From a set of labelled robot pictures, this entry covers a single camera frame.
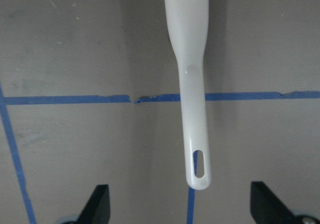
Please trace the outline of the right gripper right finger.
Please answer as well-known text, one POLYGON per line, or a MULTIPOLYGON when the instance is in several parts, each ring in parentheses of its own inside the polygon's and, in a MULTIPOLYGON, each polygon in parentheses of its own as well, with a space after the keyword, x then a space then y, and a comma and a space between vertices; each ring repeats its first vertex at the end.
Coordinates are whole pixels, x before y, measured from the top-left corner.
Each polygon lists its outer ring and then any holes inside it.
POLYGON ((250 184, 250 213, 257 224, 319 223, 316 217, 295 215, 262 181, 250 184))

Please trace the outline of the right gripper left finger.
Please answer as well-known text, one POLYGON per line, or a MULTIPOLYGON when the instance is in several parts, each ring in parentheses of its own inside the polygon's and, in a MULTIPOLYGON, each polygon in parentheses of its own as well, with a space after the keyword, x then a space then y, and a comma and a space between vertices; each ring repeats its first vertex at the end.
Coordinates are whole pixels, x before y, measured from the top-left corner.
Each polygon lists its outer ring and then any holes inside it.
POLYGON ((110 220, 110 192, 108 184, 97 185, 76 223, 108 224, 110 220))

